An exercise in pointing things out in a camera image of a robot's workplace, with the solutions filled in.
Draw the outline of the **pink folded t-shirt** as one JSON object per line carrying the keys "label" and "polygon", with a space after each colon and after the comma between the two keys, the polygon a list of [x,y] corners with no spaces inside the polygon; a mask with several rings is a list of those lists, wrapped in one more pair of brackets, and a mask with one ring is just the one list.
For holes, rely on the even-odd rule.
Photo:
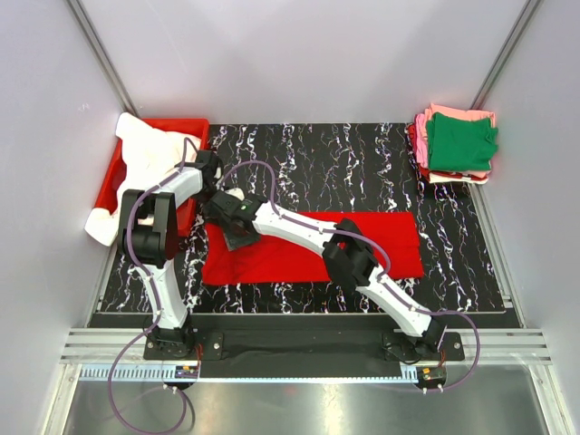
{"label": "pink folded t-shirt", "polygon": [[492,127],[495,127],[497,123],[496,114],[492,111],[461,110],[431,103],[422,113],[416,115],[414,122],[418,135],[425,143],[427,157],[422,166],[426,168],[429,163],[427,122],[432,119],[435,113],[441,113],[447,117],[462,121],[479,121],[489,118]]}

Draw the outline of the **green folded t-shirt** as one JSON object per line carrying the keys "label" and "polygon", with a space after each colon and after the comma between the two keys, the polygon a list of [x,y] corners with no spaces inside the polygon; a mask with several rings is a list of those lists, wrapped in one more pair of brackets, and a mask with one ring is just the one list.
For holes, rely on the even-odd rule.
{"label": "green folded t-shirt", "polygon": [[426,122],[426,131],[429,169],[491,171],[498,151],[498,128],[490,118],[464,121],[437,112]]}

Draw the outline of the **white folded t-shirt bottom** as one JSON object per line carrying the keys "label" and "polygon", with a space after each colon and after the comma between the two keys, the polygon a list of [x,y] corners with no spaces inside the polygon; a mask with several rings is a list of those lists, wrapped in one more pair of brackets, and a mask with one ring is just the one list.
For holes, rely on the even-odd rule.
{"label": "white folded t-shirt bottom", "polygon": [[483,185],[488,182],[488,177],[477,177],[471,174],[455,173],[455,172],[429,172],[429,183],[451,183],[451,182],[462,182],[468,184]]}

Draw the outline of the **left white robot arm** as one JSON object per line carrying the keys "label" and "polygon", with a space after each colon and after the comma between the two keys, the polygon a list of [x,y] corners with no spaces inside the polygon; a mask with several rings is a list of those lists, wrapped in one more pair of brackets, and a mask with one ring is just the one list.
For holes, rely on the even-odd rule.
{"label": "left white robot arm", "polygon": [[208,199],[222,172],[217,154],[200,150],[194,161],[182,160],[150,188],[122,195],[117,245],[137,269],[150,299],[151,326],[143,331],[149,359],[184,359],[195,351],[195,332],[174,268],[178,208],[192,198]]}

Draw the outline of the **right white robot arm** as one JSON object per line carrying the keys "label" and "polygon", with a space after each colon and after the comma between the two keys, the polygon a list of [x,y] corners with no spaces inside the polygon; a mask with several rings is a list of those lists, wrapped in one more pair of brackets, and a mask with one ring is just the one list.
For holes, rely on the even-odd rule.
{"label": "right white robot arm", "polygon": [[330,281],[378,305],[422,359],[444,347],[446,326],[389,276],[390,259],[355,221],[326,221],[295,213],[255,194],[217,191],[204,204],[209,253],[202,269],[210,285]]}

